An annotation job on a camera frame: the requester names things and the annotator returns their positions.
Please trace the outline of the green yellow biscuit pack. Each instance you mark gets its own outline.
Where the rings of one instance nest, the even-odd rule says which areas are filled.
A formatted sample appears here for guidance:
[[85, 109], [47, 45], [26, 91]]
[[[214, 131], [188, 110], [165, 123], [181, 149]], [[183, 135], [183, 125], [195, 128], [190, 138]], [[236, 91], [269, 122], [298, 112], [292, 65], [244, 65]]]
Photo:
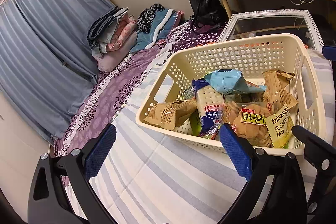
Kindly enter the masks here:
[[276, 114], [268, 116], [265, 124], [273, 148], [284, 148], [292, 136], [291, 129], [294, 126], [288, 105], [285, 103]]

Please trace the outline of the cream perforated plastic basket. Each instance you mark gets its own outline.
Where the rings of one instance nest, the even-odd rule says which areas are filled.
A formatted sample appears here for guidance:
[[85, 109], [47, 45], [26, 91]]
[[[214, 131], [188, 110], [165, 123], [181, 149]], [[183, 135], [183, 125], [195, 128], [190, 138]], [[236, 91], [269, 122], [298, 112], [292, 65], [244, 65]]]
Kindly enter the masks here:
[[310, 50], [292, 34], [236, 39], [182, 50], [166, 62], [137, 124], [181, 142], [223, 151], [219, 129], [269, 154], [301, 155], [301, 126], [331, 142]]

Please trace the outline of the round rice cracker bag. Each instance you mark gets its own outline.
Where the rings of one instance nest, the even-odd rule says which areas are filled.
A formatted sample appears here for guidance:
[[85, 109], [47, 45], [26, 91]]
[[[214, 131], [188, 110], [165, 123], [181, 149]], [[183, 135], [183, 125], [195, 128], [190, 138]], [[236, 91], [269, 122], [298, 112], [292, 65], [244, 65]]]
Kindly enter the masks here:
[[273, 112], [271, 103], [224, 102], [222, 121], [229, 124], [238, 137], [247, 139], [253, 146], [273, 147], [265, 122]]

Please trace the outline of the light blue snack bag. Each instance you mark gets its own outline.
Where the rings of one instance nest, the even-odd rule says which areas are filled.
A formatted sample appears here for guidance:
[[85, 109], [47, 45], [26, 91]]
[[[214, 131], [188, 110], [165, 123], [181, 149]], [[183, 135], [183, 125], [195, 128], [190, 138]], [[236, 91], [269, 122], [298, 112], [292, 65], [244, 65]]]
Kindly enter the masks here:
[[221, 94], [248, 94], [265, 92], [266, 86], [255, 85], [245, 80], [241, 71], [221, 69], [204, 76], [205, 81]]

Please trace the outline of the blue soda cracker pack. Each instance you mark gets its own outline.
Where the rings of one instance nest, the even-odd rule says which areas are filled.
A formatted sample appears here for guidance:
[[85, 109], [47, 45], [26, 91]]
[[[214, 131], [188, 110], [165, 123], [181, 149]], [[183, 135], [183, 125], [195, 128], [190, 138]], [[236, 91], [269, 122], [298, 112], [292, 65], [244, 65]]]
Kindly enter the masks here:
[[199, 136], [203, 137], [213, 126], [222, 123], [224, 98], [205, 79], [193, 80], [192, 84], [201, 122]]

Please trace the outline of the green snack packet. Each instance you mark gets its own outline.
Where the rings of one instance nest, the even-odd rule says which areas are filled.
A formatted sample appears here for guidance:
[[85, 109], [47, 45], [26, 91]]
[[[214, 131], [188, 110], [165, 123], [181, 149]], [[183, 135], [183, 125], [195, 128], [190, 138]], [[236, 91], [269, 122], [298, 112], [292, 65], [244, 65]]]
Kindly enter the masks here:
[[193, 114], [189, 117], [189, 122], [192, 130], [193, 136], [199, 136], [202, 130], [202, 123], [199, 117], [199, 113], [197, 110], [193, 112]]

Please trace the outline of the brown paper snack bag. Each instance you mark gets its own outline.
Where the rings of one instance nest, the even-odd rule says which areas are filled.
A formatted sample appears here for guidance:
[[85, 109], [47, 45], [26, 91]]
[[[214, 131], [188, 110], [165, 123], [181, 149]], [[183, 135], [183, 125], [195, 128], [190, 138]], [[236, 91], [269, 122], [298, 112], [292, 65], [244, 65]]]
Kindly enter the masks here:
[[197, 103], [195, 98], [183, 101], [156, 103], [150, 109], [144, 121], [165, 130], [173, 131], [176, 127], [183, 125], [196, 109]]

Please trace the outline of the white framed mirror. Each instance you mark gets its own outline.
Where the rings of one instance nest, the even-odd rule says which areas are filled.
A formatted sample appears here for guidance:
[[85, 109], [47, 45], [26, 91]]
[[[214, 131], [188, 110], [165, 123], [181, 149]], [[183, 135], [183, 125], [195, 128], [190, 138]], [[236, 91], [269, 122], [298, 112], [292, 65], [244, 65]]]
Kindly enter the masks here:
[[218, 42], [282, 33], [294, 34], [307, 47], [322, 52], [322, 36], [307, 10], [264, 10], [234, 14], [223, 28]]

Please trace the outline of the black handbag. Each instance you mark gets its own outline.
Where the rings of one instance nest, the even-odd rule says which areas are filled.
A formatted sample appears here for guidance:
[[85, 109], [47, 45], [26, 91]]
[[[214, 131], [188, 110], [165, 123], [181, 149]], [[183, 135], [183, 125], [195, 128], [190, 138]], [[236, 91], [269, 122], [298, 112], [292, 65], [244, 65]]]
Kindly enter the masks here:
[[205, 32], [217, 30], [225, 26], [228, 22], [228, 15], [219, 0], [189, 0], [194, 12], [190, 17], [191, 29], [196, 34], [201, 34], [199, 30], [204, 26], [211, 28]]

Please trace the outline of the purple floral bedspread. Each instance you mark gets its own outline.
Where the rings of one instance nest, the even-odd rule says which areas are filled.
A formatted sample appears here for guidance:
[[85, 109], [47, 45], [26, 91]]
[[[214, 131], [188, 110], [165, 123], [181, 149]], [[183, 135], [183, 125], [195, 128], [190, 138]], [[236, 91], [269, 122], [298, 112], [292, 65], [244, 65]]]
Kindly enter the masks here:
[[96, 137], [123, 108], [134, 89], [153, 72], [153, 67], [163, 64], [179, 50], [215, 42], [222, 29], [223, 26], [191, 27], [191, 23], [186, 22], [150, 49], [127, 55], [111, 73], [101, 75], [88, 99], [71, 119], [63, 138], [55, 141], [54, 155], [66, 155]]

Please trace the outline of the blue-grey curtain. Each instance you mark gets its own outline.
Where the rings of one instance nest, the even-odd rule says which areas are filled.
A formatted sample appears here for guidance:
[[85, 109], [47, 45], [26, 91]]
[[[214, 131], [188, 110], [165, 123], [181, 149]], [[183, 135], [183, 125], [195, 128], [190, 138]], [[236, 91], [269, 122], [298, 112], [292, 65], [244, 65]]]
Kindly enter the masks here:
[[109, 0], [1, 4], [1, 92], [48, 142], [63, 137], [97, 81], [85, 37], [112, 7]]

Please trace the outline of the mauve pillow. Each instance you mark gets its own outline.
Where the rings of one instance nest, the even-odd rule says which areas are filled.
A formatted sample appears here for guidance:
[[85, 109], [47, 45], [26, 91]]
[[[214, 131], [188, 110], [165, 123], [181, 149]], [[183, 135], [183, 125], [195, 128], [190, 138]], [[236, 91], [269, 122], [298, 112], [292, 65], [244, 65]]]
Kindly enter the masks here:
[[136, 31], [132, 32], [119, 50], [108, 52], [102, 58], [96, 57], [98, 69], [108, 73], [113, 71], [135, 46], [137, 36]]

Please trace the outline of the teal blue blanket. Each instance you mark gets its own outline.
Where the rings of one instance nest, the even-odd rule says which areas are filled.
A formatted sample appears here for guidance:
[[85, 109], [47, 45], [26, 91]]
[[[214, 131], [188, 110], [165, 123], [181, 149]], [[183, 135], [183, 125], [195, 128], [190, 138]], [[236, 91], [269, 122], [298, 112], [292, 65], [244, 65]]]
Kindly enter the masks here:
[[130, 50], [130, 54], [135, 54], [141, 50], [148, 50], [155, 43], [168, 36], [176, 28], [185, 13], [173, 9], [163, 9], [155, 13], [155, 17], [150, 24], [149, 33], [144, 33], [138, 28], [138, 36], [135, 46]]

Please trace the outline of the folded dark grey blanket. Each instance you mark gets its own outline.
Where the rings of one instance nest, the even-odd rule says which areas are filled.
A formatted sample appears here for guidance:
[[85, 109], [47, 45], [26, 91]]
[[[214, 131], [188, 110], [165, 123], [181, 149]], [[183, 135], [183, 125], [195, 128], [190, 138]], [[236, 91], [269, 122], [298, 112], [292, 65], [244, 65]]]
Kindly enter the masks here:
[[118, 29], [118, 25], [129, 8], [118, 8], [115, 6], [105, 14], [101, 15], [84, 35], [88, 42], [93, 57], [103, 57], [107, 53], [107, 46]]

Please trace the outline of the black white patterned cloth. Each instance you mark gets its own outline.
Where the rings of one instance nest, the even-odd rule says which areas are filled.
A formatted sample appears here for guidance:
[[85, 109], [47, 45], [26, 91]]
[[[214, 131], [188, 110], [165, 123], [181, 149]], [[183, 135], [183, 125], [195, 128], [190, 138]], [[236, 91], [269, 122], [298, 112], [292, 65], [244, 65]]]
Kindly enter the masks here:
[[159, 3], [155, 3], [149, 8], [143, 10], [137, 19], [137, 32], [148, 34], [150, 32], [151, 24], [156, 16], [156, 13], [164, 10], [165, 7]]

